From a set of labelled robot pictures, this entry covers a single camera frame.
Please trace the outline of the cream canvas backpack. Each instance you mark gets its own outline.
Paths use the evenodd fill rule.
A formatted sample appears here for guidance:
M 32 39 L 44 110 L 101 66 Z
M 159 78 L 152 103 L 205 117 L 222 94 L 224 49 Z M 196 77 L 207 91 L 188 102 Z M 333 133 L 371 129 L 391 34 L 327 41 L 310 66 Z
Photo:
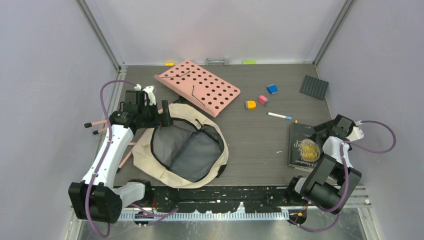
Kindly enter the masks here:
M 145 130 L 132 148 L 133 165 L 177 189 L 197 189 L 220 177 L 229 160 L 220 127 L 188 104 L 168 109 L 173 124 Z

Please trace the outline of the black moon sixpence book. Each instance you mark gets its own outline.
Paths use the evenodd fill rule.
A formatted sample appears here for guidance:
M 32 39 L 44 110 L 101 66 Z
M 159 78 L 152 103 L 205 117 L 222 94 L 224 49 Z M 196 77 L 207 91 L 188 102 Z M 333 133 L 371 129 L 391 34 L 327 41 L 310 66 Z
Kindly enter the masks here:
M 289 127 L 288 166 L 311 172 L 321 156 L 321 148 L 310 137 L 315 133 L 310 125 L 292 122 Z

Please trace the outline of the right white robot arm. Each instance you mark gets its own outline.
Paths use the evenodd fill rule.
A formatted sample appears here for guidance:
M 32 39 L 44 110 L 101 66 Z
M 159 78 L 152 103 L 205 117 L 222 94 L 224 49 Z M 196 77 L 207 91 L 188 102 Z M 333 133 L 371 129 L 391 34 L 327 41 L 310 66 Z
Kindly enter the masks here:
M 289 164 L 305 167 L 310 174 L 291 179 L 285 192 L 288 203 L 299 205 L 306 200 L 334 215 L 342 210 L 362 177 L 348 158 L 352 137 L 360 139 L 363 133 L 340 114 L 316 126 L 291 124 Z

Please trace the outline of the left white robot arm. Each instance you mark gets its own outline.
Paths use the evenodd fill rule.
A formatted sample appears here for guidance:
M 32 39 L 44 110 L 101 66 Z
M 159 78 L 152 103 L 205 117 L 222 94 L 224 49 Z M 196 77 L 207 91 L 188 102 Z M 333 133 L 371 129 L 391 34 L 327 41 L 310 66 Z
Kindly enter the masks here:
M 126 91 L 122 109 L 114 111 L 108 118 L 106 139 L 90 170 L 80 182 L 73 182 L 68 188 L 78 219 L 114 224 L 122 209 L 130 204 L 136 202 L 141 207 L 148 207 L 153 202 L 149 181 L 130 181 L 118 188 L 114 188 L 114 181 L 124 152 L 138 129 L 173 124 L 168 101 L 162 103 L 165 109 L 159 113 L 154 86 Z

